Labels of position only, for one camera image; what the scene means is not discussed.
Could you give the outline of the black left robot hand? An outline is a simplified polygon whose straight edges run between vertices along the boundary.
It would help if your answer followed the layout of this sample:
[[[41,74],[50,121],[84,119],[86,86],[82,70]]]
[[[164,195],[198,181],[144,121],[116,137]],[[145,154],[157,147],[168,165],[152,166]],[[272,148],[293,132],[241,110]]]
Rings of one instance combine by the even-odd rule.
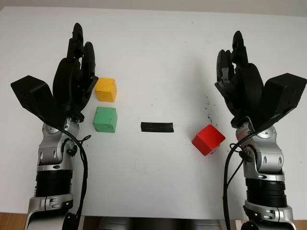
[[[83,42],[83,29],[76,23],[69,39],[67,56],[60,61],[53,80],[56,105],[66,116],[83,122],[81,111],[86,107],[97,81],[93,44]]]

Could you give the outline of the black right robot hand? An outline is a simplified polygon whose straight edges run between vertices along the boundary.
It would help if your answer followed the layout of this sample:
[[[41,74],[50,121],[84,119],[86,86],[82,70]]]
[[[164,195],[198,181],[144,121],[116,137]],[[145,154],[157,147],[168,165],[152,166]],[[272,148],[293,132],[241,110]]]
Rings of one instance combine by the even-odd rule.
[[[217,80],[214,85],[234,116],[231,120],[232,127],[237,128],[242,119],[252,118],[256,114],[264,85],[257,67],[248,61],[240,31],[234,34],[232,49],[219,51],[216,61]]]

